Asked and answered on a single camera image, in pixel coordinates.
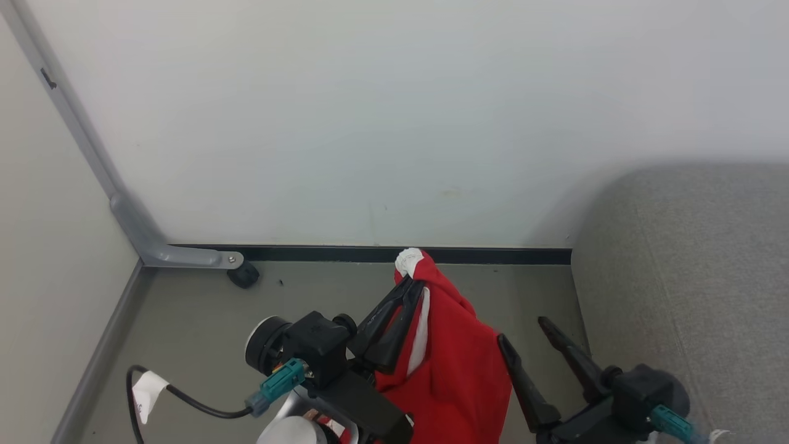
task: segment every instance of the gray metal bar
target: gray metal bar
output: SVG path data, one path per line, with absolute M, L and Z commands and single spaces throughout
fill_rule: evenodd
M 137 212 L 132 202 L 121 193 L 113 194 L 110 199 L 110 208 L 147 266 L 236 269 L 244 261 L 244 256 L 235 251 L 167 245 L 164 238 L 152 228 L 145 217 Z
M 106 153 L 103 149 L 96 148 L 99 138 L 89 126 L 87 114 L 74 95 L 57 58 L 52 53 L 46 39 L 43 38 L 43 33 L 32 19 L 32 13 L 27 4 L 14 0 L 0 0 L 0 13 L 6 18 L 11 32 L 16 37 L 42 86 L 49 92 L 52 103 L 58 109 L 66 127 L 69 128 L 69 132 L 77 142 L 77 146 L 80 147 L 82 155 L 88 161 L 88 165 L 99 180 L 104 193 L 108 198 L 111 197 L 121 189 L 117 182 L 118 175 L 110 173 L 111 171 L 114 173 L 114 170 L 108 168 L 110 162 Z M 41 70 L 47 73 L 49 80 L 53 81 L 57 87 L 50 86 L 50 82 L 44 78 Z

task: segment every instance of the gray baseboard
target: gray baseboard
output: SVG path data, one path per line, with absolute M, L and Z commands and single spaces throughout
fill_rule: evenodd
M 112 363 L 123 344 L 134 316 L 142 302 L 146 288 L 150 286 L 156 269 L 143 267 L 137 262 L 129 282 L 123 290 L 118 305 L 104 329 L 104 333 L 96 345 L 88 366 L 82 374 L 80 383 L 66 407 L 58 428 L 52 437 L 52 444 L 72 444 L 79 441 L 85 424 L 92 412 L 93 404 L 99 395 Z
M 237 251 L 246 261 L 394 262 L 404 246 L 180 245 Z M 569 265 L 569 248 L 420 246 L 436 264 Z

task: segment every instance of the black cable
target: black cable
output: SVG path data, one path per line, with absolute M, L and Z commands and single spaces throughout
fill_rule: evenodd
M 140 425 L 137 422 L 137 409 L 134 403 L 134 393 L 132 392 L 132 376 L 134 375 L 135 371 L 139 371 L 140 373 L 145 373 L 148 371 L 147 368 L 141 365 L 132 365 L 129 367 L 129 370 L 126 371 L 126 400 L 129 402 L 129 416 L 132 420 L 132 431 L 134 432 L 134 438 L 137 440 L 137 444 L 144 444 L 143 436 L 140 433 Z M 200 410 L 203 413 L 208 415 L 222 418 L 223 420 L 234 420 L 236 418 L 241 418 L 243 416 L 247 416 L 248 414 L 252 413 L 252 408 L 247 407 L 243 410 L 239 410 L 238 412 L 223 412 L 221 410 L 216 410 L 215 408 L 208 407 L 207 405 L 195 400 L 194 398 L 190 397 L 186 393 L 180 391 L 179 389 L 175 388 L 171 384 L 168 384 L 165 389 L 168 392 L 175 395 L 181 401 L 184 401 L 186 404 L 191 405 L 192 407 Z

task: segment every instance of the white wall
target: white wall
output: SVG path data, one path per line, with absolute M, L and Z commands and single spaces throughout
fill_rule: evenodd
M 175 242 L 568 246 L 633 167 L 789 160 L 789 2 L 26 1 Z
M 0 17 L 0 442 L 49 442 L 137 255 Z

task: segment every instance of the white tape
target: white tape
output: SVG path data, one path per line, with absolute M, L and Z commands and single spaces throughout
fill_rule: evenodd
M 164 390 L 170 383 L 162 379 L 152 371 L 146 371 L 137 381 L 137 384 L 132 387 L 132 394 L 134 395 L 134 404 L 137 407 L 137 413 L 140 414 L 140 421 L 143 424 L 148 423 L 148 415 L 153 410 L 153 405 L 156 404 L 156 399 L 159 398 L 159 393 Z
M 430 288 L 422 290 L 422 312 L 419 313 L 417 335 L 413 338 L 411 356 L 408 358 L 406 376 L 410 376 L 424 361 L 424 354 L 428 350 L 428 316 L 430 314 Z
M 417 269 L 417 264 L 422 259 L 424 259 L 424 255 L 420 249 L 406 248 L 398 254 L 397 259 L 394 261 L 394 267 L 400 273 L 400 276 L 413 277 L 413 273 Z

